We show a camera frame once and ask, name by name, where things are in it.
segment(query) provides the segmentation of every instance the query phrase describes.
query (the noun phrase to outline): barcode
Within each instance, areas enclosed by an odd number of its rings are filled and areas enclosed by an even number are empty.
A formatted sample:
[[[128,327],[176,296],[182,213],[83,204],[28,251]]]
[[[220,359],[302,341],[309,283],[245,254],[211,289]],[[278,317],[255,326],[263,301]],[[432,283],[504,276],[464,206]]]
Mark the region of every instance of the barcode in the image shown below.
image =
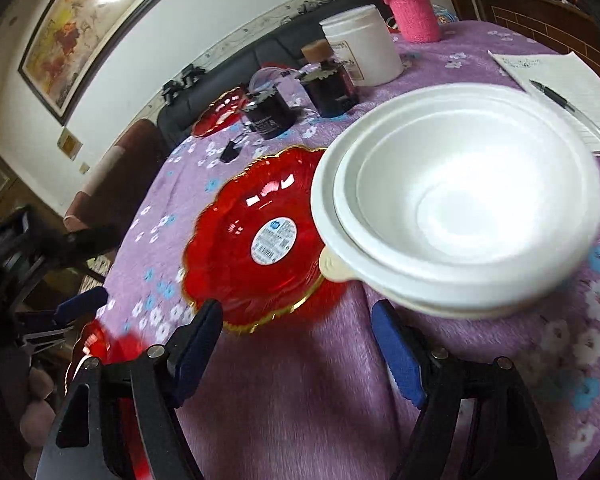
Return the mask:
[[[270,249],[267,249],[266,247],[260,247],[258,248],[258,252],[264,254],[267,258],[270,258],[273,256],[273,251],[271,251]]]

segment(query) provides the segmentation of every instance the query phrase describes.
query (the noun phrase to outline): picture frame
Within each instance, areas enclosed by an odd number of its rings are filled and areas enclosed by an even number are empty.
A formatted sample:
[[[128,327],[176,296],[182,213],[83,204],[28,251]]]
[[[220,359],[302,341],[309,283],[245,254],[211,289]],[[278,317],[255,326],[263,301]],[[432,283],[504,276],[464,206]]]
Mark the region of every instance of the picture frame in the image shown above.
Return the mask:
[[[51,0],[18,72],[65,126],[104,60],[159,0]]]

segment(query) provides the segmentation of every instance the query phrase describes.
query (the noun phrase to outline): stacked bowl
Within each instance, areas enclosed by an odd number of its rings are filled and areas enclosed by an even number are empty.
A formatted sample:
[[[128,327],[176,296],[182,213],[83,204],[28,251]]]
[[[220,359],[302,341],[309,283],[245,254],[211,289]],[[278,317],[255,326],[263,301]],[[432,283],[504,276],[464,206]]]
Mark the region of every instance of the stacked bowl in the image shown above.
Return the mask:
[[[575,129],[524,92],[433,86],[345,130],[318,164],[311,207],[328,280],[487,319],[578,268],[600,230],[600,171]]]

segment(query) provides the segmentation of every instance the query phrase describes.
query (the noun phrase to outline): metal bolt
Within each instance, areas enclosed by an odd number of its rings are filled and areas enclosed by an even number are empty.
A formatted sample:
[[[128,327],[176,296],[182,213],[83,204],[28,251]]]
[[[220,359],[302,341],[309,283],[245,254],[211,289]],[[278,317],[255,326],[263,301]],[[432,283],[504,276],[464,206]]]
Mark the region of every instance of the metal bolt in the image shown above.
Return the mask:
[[[513,368],[513,361],[508,357],[498,357],[496,361],[498,366],[503,370],[511,370]]]
[[[98,359],[97,357],[89,357],[88,359],[84,360],[82,368],[84,368],[85,370],[93,370],[94,368],[97,368],[99,364],[100,359]]]
[[[449,350],[447,350],[446,348],[440,346],[438,348],[434,348],[431,351],[431,355],[433,355],[433,357],[435,359],[446,359],[447,357],[449,357]]]
[[[151,357],[152,359],[160,357],[161,355],[164,355],[164,346],[162,346],[162,345],[149,346],[148,350],[146,351],[146,354],[149,357]]]

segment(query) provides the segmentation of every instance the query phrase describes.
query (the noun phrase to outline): purple tablecloth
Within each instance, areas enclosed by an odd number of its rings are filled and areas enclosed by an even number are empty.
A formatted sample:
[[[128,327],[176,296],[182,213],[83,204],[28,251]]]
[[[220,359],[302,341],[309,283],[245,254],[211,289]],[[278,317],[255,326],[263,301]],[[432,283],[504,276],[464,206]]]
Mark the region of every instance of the purple tablecloth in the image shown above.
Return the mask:
[[[397,80],[362,89],[361,104],[334,120],[307,108],[277,139],[250,136],[230,164],[218,157],[238,126],[185,140],[158,174],[107,278],[111,299],[98,313],[106,327],[114,335],[137,332],[151,344],[190,322],[180,297],[185,244],[219,187],[254,158],[292,144],[328,146],[375,106],[416,88],[453,82],[515,88],[487,50],[551,53],[483,22],[451,23],[443,38],[424,45],[397,41],[411,65]],[[308,105],[293,83],[283,84],[283,91],[295,105]],[[221,335],[198,392],[178,412],[207,479],[389,478],[418,412],[397,393],[376,348],[368,313],[378,298],[353,282],[311,328],[287,324]],[[574,480],[586,469],[600,448],[600,241],[576,278],[523,314],[484,322],[411,312],[407,318],[462,358],[515,357],[541,413],[558,476]],[[464,404],[458,431],[466,431],[469,419]],[[448,478],[458,470],[462,441],[457,444]]]

